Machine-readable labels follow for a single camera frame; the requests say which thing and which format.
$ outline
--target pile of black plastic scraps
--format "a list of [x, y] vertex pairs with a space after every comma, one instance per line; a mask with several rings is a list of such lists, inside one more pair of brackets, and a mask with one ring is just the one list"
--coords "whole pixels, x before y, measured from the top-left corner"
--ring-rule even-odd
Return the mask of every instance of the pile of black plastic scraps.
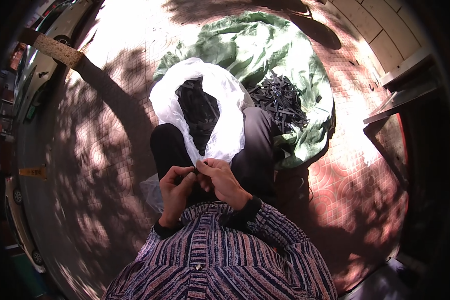
[[203, 79], [198, 77], [187, 80], [175, 91], [193, 143], [202, 156], [220, 117], [217, 99], [204, 92]]
[[309, 120], [301, 109], [300, 92], [286, 76], [277, 76], [271, 71], [272, 79], [265, 78], [261, 86], [248, 88], [255, 106], [267, 111], [282, 134], [293, 131], [290, 124], [302, 129]]

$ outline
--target sleeve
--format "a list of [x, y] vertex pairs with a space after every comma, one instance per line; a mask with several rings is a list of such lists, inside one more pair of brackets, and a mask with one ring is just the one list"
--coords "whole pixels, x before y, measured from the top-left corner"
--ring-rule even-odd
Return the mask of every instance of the sleeve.
[[108, 285], [102, 295], [102, 300], [124, 299], [130, 283], [142, 270], [143, 266], [143, 261], [134, 261], [123, 268], [120, 274]]
[[178, 223], [175, 228], [167, 228], [160, 225], [157, 221], [155, 225], [151, 227], [147, 240], [145, 241], [145, 244], [138, 252], [135, 261], [143, 260], [145, 256], [149, 255], [157, 247], [157, 244], [161, 240], [168, 239], [182, 228], [183, 224], [181, 222]]
[[286, 260], [284, 273], [292, 286], [310, 292], [316, 299], [338, 299], [332, 275], [318, 249], [276, 208], [253, 196], [225, 222], [277, 248]]

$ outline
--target striped shirt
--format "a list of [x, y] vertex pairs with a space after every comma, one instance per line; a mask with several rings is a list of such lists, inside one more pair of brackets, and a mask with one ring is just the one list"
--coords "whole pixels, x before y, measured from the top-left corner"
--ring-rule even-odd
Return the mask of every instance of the striped shirt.
[[235, 222], [241, 230], [223, 225], [224, 217], [226, 223], [235, 217], [223, 202], [186, 208], [183, 227], [170, 237], [161, 237], [155, 225], [102, 299], [338, 299], [305, 233], [274, 207], [253, 200], [258, 206], [252, 218]]

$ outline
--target tree trunk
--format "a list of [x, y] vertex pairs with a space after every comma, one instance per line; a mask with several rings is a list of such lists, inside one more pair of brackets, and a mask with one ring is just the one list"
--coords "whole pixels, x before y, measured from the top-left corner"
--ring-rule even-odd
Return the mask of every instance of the tree trunk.
[[24, 27], [18, 35], [18, 41], [34, 47], [43, 54], [64, 63], [70, 69], [78, 72], [78, 69], [81, 69], [83, 66], [84, 59], [86, 59], [82, 52], [31, 28]]

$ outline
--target shirt cuff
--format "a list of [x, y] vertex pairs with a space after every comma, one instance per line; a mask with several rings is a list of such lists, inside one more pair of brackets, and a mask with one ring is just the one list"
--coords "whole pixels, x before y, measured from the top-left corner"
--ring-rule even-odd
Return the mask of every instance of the shirt cuff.
[[174, 228], [163, 227], [162, 225], [160, 225], [160, 223], [158, 223], [158, 221], [153, 226], [153, 229], [162, 240], [168, 239], [182, 228], [183, 228], [182, 222], [177, 223], [177, 225]]
[[219, 220], [219, 223], [224, 227], [251, 233], [247, 223], [255, 220], [261, 208], [262, 201], [260, 198], [252, 195], [252, 199], [248, 200], [245, 206], [239, 211], [235, 211], [231, 215], [223, 214]]

